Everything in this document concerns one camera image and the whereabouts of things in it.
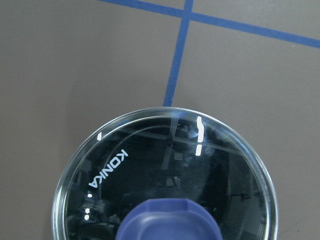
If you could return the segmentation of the glass lid with blue knob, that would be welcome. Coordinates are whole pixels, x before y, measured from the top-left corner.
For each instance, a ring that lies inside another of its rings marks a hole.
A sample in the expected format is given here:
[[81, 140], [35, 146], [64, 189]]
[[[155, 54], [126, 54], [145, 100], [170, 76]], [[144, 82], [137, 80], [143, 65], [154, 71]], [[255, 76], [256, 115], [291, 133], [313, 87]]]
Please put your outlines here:
[[92, 133], [52, 206], [55, 240], [275, 240], [278, 204], [255, 150], [223, 122], [142, 109]]

